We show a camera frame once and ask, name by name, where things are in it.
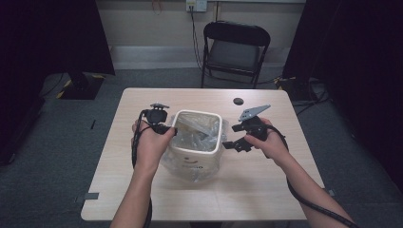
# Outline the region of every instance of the chair backrest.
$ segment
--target chair backrest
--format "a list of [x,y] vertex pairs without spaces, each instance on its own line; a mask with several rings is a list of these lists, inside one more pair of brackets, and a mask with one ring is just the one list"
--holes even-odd
[[235,22],[211,22],[204,27],[203,34],[204,42],[209,38],[259,47],[270,44],[270,35],[265,29]]

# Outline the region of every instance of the table top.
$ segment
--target table top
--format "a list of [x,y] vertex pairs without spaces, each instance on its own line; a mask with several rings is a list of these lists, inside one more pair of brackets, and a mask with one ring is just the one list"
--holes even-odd
[[[242,98],[243,105],[233,103]],[[106,144],[88,193],[82,218],[112,220],[132,175],[131,125],[151,104],[170,106],[168,118],[182,109],[216,113],[230,126],[247,108],[270,105],[259,114],[286,136],[290,153],[323,187],[308,143],[286,92],[258,89],[127,88],[116,111]],[[235,141],[245,132],[225,132]],[[285,175],[272,160],[253,148],[248,153],[224,150],[220,171],[209,180],[182,180],[160,164],[152,184],[153,216],[156,221],[282,220],[306,219],[288,190]]]

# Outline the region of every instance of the power outlet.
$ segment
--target power outlet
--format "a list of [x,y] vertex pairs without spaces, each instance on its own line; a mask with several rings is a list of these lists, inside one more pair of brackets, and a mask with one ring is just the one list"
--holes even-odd
[[190,11],[191,8],[194,12],[207,11],[207,0],[186,0],[186,11]]

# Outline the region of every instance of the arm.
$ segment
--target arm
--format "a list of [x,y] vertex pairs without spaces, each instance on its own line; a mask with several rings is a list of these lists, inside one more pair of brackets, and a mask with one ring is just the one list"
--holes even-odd
[[[261,119],[265,124],[270,121]],[[320,186],[306,173],[294,157],[288,153],[287,148],[282,143],[281,138],[273,130],[268,130],[269,136],[265,142],[256,139],[251,135],[246,135],[245,140],[260,148],[264,155],[274,160],[287,176],[289,182],[296,192],[304,199],[333,211],[346,219],[352,220],[344,209],[330,197]],[[327,217],[303,204],[302,210],[308,219],[311,227],[345,227],[342,223]]]
[[[146,123],[141,124],[141,129],[146,127]],[[136,124],[133,124],[132,129],[133,132],[136,130]],[[142,133],[131,182],[110,227],[143,227],[150,201],[151,183],[157,172],[160,158],[174,134],[173,128],[164,135],[155,133],[151,128]]]

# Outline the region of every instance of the black chair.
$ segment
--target black chair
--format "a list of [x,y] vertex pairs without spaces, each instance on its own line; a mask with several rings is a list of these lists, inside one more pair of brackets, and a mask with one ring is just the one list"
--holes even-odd
[[252,77],[250,84],[256,88],[261,65],[270,44],[269,33],[258,26],[217,21],[207,24],[204,34],[204,54],[201,88],[204,87],[205,70]]

